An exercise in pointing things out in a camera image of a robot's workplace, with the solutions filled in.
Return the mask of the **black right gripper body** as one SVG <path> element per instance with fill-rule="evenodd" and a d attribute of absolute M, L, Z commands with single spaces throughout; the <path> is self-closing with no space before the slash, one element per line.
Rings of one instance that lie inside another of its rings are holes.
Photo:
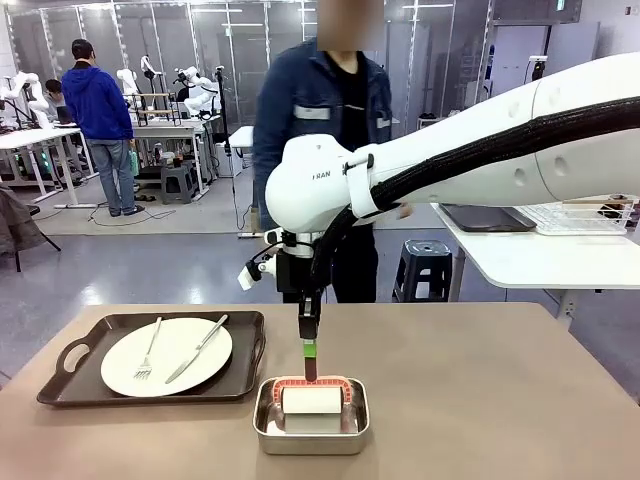
<path fill-rule="evenodd" d="M 311 258 L 297 257 L 283 250 L 276 254 L 276 290 L 284 301 L 301 301 L 312 296 L 312 262 Z"/>

